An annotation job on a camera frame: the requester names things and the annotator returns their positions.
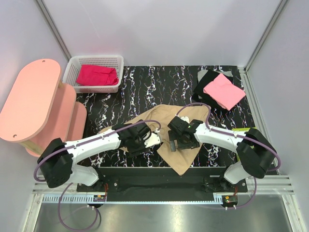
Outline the beige t shirt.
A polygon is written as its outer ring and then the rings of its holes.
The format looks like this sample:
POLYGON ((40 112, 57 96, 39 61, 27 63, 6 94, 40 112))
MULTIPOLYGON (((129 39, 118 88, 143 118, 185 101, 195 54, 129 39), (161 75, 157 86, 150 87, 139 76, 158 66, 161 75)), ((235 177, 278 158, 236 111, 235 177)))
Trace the beige t shirt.
POLYGON ((201 143, 195 148, 171 150, 168 131, 187 127, 188 124, 181 119, 181 116, 192 120, 201 121, 203 124, 208 120, 210 108, 207 106, 187 106, 182 109, 176 105, 157 105, 135 118, 126 121, 126 123, 136 123, 140 120, 156 120, 161 124, 160 138, 162 145, 157 149, 159 156, 178 174, 183 175, 194 162, 198 152, 201 149, 201 143))

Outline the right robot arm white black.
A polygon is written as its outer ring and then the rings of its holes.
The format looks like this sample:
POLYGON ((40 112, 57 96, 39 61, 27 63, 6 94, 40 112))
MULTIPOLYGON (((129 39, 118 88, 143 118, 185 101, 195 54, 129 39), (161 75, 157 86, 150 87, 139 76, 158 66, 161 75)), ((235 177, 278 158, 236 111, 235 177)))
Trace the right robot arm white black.
POLYGON ((247 177, 262 179, 270 170, 276 151, 263 134, 254 128, 232 131, 207 125, 201 120, 188 122, 175 116, 168 124, 171 151, 193 149, 200 144, 212 144, 238 155, 239 161, 227 167, 219 186, 231 191, 247 177))

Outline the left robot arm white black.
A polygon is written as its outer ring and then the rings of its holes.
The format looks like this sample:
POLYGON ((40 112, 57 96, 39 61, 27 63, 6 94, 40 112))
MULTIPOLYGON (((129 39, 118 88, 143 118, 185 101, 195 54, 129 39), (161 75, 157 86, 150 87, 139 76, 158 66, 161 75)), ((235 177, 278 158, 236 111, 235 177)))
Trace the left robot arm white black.
POLYGON ((83 184, 93 191, 104 187, 104 179, 95 168, 79 165, 79 162, 95 154, 126 148, 136 156, 148 152, 161 143, 158 131, 143 121, 118 124, 107 131, 75 141, 56 138, 50 142, 37 160, 34 178, 54 189, 68 183, 83 184))

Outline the black folded t shirt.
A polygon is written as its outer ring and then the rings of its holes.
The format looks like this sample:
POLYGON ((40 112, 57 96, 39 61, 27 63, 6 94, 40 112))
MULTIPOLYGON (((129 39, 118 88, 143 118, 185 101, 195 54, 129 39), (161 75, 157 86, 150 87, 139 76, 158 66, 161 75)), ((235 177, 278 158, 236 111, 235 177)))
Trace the black folded t shirt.
POLYGON ((196 102, 202 102, 209 105, 211 108, 219 108, 222 107, 207 93, 204 92, 204 87, 207 86, 210 82, 212 82, 220 73, 210 70, 207 72, 200 82, 197 83, 196 87, 193 90, 192 99, 196 102))

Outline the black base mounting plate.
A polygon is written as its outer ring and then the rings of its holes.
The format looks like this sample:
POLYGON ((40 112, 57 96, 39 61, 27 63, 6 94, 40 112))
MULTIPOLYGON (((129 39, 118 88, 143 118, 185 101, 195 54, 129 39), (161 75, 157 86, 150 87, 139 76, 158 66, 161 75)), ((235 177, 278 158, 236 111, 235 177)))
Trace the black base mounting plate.
POLYGON ((97 169, 99 184, 74 187, 78 193, 107 193, 109 203, 209 202, 213 194, 246 193, 244 179, 233 185, 224 180, 224 167, 191 167, 178 175, 168 167, 103 167, 97 169))

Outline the green treehouse book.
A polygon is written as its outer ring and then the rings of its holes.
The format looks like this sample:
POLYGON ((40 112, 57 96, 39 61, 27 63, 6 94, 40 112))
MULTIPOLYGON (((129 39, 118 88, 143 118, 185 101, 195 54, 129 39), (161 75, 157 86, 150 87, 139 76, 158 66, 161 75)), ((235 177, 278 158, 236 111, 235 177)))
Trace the green treehouse book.
MULTIPOLYGON (((238 133, 238 132, 248 132, 251 128, 233 128, 232 131, 233 133, 238 133)), ((238 155, 236 155, 237 161, 240 161, 240 158, 238 155)))

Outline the pink folded t shirt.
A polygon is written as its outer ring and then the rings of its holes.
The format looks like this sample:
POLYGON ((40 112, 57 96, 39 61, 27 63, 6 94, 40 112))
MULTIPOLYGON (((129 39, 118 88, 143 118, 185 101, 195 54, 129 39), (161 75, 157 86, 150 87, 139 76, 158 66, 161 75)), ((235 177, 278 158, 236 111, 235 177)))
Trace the pink folded t shirt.
POLYGON ((230 111, 245 96, 245 92, 233 85, 222 73, 204 86, 203 92, 212 97, 221 107, 230 111))

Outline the white plastic basket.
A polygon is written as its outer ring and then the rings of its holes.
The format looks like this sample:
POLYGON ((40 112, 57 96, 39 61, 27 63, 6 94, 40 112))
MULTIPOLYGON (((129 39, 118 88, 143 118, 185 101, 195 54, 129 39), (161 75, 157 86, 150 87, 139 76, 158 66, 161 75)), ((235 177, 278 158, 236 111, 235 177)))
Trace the white plastic basket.
POLYGON ((62 82, 77 93, 116 93, 122 81, 124 58, 116 55, 72 57, 62 82))

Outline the magenta t shirt in basket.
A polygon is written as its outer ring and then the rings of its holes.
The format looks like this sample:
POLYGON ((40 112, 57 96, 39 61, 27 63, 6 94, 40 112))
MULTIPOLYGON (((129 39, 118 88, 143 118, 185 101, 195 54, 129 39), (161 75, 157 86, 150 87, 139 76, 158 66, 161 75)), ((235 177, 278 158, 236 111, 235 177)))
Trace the magenta t shirt in basket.
POLYGON ((82 65, 76 83, 82 86, 115 86, 119 83, 115 68, 82 65))

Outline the pink tiered shelf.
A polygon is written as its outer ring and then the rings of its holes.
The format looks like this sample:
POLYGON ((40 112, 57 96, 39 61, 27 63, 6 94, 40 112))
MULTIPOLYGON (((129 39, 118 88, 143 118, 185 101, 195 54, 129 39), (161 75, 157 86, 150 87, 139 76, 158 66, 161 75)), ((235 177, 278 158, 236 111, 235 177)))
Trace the pink tiered shelf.
POLYGON ((0 137, 39 157, 54 139, 82 138, 87 111, 73 86, 60 80, 53 59, 39 59, 18 74, 0 113, 0 137))

